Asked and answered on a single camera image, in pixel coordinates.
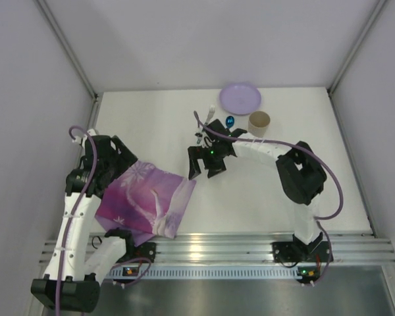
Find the beige paper cup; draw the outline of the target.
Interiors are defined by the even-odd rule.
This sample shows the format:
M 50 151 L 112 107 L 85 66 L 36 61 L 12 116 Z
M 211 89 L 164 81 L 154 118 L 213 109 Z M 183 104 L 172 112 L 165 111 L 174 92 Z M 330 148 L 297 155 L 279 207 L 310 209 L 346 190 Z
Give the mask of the beige paper cup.
M 264 111 L 255 111 L 248 118 L 248 132 L 263 138 L 271 122 L 270 116 Z

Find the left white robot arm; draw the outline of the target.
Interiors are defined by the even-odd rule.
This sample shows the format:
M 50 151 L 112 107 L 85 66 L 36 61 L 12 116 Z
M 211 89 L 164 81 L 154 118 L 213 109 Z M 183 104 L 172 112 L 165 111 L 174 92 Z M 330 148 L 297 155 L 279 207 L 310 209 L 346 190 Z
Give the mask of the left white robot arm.
M 132 259 L 135 251 L 132 233 L 112 228 L 92 256 L 86 256 L 104 191 L 138 159 L 117 136 L 85 136 L 81 144 L 81 164 L 66 178 L 65 210 L 52 258 L 30 287 L 31 294 L 56 313 L 91 313 L 106 275 Z

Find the purple printed placemat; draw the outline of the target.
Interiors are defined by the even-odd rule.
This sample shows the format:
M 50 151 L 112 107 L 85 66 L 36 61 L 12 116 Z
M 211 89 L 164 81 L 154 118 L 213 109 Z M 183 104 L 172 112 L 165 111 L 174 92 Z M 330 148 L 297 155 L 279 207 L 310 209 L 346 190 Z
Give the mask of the purple printed placemat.
M 196 181 L 137 161 L 105 190 L 95 219 L 108 231 L 129 230 L 139 246 L 154 236 L 173 239 Z

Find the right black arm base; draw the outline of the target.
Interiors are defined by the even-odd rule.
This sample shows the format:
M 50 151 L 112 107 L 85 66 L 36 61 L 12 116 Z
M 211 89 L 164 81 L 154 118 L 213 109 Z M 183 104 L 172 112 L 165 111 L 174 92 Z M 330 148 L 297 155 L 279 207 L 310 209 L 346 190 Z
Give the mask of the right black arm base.
M 305 253 L 293 242 L 274 242 L 271 245 L 274 262 L 285 265 L 326 263 L 330 255 L 329 245 L 325 241 L 321 242 L 311 253 Z

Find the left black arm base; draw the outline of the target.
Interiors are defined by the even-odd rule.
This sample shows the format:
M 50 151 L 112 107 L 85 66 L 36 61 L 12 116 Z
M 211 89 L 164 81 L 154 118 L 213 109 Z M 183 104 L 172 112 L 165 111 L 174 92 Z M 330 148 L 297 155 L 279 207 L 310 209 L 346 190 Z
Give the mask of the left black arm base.
M 127 261 L 133 259 L 145 261 L 145 258 L 153 263 L 157 253 L 156 248 L 157 244 L 155 242 L 145 242 L 138 247 L 134 246 L 133 244 L 128 244 L 126 246 L 126 252 L 116 261 L 116 263 L 126 263 Z

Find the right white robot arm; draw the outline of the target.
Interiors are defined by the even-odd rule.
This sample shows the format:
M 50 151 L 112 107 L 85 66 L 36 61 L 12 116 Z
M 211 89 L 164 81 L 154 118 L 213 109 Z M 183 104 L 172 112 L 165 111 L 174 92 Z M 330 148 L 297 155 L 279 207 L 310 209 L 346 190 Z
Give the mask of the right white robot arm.
M 224 158 L 231 155 L 275 167 L 283 192 L 294 203 L 294 248 L 301 254 L 311 254 L 323 239 L 315 217 L 319 210 L 317 200 L 324 189 L 327 175 L 314 158 L 309 144 L 300 141 L 285 150 L 244 129 L 231 131 L 218 119 L 207 127 L 210 131 L 205 135 L 210 145 L 188 148 L 188 178 L 193 180 L 201 174 L 199 160 L 203 161 L 208 178 L 226 171 Z

